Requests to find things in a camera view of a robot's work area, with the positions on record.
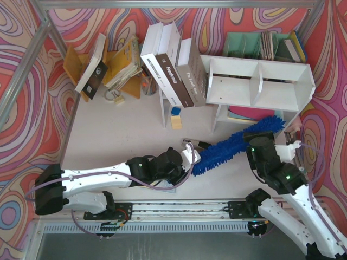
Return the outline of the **blue microfiber duster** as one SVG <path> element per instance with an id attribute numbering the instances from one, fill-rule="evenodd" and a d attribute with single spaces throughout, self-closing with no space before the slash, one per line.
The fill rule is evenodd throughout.
<path id="1" fill-rule="evenodd" d="M 245 152 L 248 145 L 248 142 L 243 140 L 243 135 L 245 133 L 278 133 L 285 128 L 285 123 L 286 121 L 279 116 L 267 116 L 244 130 L 233 133 L 228 139 L 209 146 L 207 149 L 200 152 L 201 160 L 199 163 L 194 164 L 192 175 L 194 177 L 200 176 L 206 171 L 212 170 L 233 159 L 238 153 Z"/>

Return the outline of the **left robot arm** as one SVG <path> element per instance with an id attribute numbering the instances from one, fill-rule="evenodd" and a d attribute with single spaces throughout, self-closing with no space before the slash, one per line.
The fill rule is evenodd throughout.
<path id="1" fill-rule="evenodd" d="M 187 145 L 182 152 L 169 147 L 157 157 L 134 157 L 89 170 L 63 170 L 60 164 L 52 164 L 35 180 L 35 213 L 45 216 L 71 209 L 111 219 L 116 209 L 110 188 L 140 186 L 160 190 L 157 184 L 167 181 L 175 189 L 187 180 L 199 159 L 199 154 Z"/>

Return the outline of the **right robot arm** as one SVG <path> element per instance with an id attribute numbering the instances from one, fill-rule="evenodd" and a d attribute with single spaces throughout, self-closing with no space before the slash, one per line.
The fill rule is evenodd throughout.
<path id="1" fill-rule="evenodd" d="M 313 182 L 290 163 L 300 141 L 277 145 L 272 132 L 245 133 L 252 171 L 298 214 L 295 219 L 264 190 L 246 197 L 247 210 L 272 222 L 302 251 L 306 259 L 346 259 L 346 237 L 327 216 L 313 194 Z"/>

